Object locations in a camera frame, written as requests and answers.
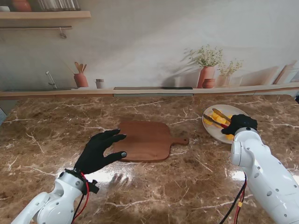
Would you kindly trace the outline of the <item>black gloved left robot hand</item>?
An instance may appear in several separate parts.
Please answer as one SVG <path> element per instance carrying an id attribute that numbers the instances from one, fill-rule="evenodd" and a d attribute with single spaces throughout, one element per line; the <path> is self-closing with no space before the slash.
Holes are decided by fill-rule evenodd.
<path id="1" fill-rule="evenodd" d="M 104 156 L 107 148 L 125 138 L 126 135 L 121 134 L 119 129 L 108 130 L 94 135 L 86 144 L 82 154 L 74 165 L 74 169 L 87 175 L 125 158 L 127 156 L 125 151 Z"/>

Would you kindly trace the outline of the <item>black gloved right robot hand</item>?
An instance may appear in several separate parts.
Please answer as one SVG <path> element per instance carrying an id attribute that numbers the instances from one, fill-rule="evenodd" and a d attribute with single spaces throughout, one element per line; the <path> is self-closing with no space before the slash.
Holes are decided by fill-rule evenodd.
<path id="1" fill-rule="evenodd" d="M 221 130 L 222 134 L 234 135 L 241 128 L 252 128 L 257 130 L 257 121 L 244 114 L 233 115 L 227 128 Z"/>

